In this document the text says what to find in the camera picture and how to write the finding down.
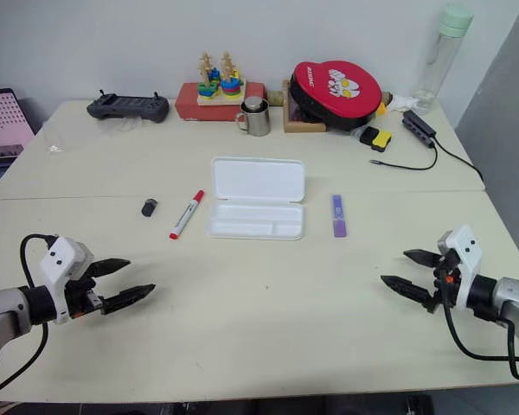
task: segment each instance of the metal mug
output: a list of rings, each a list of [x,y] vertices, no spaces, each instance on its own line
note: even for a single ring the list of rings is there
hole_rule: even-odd
[[[240,105],[242,112],[234,117],[234,122],[238,127],[246,131],[251,136],[265,136],[270,130],[269,125],[269,104],[261,97],[248,97]],[[246,127],[243,127],[240,118],[244,117]]]

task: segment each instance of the table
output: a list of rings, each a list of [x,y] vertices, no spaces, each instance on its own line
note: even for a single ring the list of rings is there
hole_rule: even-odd
[[[86,113],[88,101],[68,101],[37,134],[8,174],[0,181],[1,199],[49,197],[131,196],[159,193],[190,198],[210,182],[210,161],[215,156],[258,156],[304,162],[308,186],[329,192],[343,191],[448,191],[482,190],[477,173],[440,152],[436,166],[425,172],[390,169],[369,163],[371,158],[409,166],[427,166],[433,151],[401,125],[401,115],[390,112],[376,124],[393,132],[384,153],[371,150],[349,133],[284,134],[282,111],[272,108],[272,132],[248,136],[231,122],[182,121],[171,109],[163,124],[97,138],[92,144],[50,154],[47,137],[57,136],[58,125],[70,136],[104,135],[102,124]],[[441,109],[426,117],[450,151],[467,158]]]
[[[77,119],[85,104],[62,105],[54,122]],[[277,133],[280,111],[271,115],[273,133],[249,137],[231,123],[184,123],[172,112],[166,124],[59,155],[47,153],[39,134],[0,181],[0,289],[23,284],[18,244],[32,232],[70,236],[87,244],[96,259],[129,259],[131,266],[99,279],[101,295],[137,284],[157,288],[112,315],[52,324],[41,359],[0,399],[244,399],[512,381],[506,363],[464,357],[441,310],[430,315],[380,280],[381,274],[394,274],[432,287],[432,273],[401,252],[436,250],[444,231],[463,223],[472,226],[486,252],[483,274],[519,278],[519,252],[476,173],[445,156],[427,172],[366,163],[374,155],[420,163],[427,152],[400,130],[393,114],[380,120],[398,131],[382,155],[344,134]],[[440,111],[428,122],[444,146],[466,156]],[[138,156],[132,154],[137,140],[144,146]],[[304,237],[209,238],[213,156],[302,160]],[[169,239],[199,188],[207,197],[181,238]],[[346,239],[332,236],[333,193],[343,196]],[[151,196],[160,204],[147,219],[140,208]],[[43,253],[43,246],[31,244],[33,270]],[[505,353],[503,329],[471,313],[454,316],[470,348]],[[39,341],[40,330],[34,329],[8,344],[0,354],[0,380]]]

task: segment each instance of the game controller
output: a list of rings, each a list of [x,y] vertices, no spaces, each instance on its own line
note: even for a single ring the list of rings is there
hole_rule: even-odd
[[[106,93],[100,89],[101,96],[86,108],[94,118],[123,118],[139,116],[155,123],[161,123],[167,117],[170,103],[164,97],[154,93],[153,98],[119,97],[115,93]]]

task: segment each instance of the clear bottle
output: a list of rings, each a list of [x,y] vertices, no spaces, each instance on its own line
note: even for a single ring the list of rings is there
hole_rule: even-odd
[[[416,112],[423,115],[431,111],[459,45],[473,20],[466,7],[449,3],[444,7],[439,22],[439,33],[426,61],[425,71],[413,97],[419,99]]]

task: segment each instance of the red marker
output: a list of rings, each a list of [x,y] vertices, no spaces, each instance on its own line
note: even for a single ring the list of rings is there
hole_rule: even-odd
[[[202,197],[204,196],[204,191],[200,190],[198,193],[196,193],[196,196],[190,201],[189,205],[187,206],[186,210],[183,213],[183,216],[181,216],[181,219],[176,223],[175,227],[171,229],[170,238],[177,239],[181,232],[183,231],[184,227],[186,226],[187,222],[190,219],[190,216],[194,213],[196,208],[198,207],[198,204],[202,200]]]

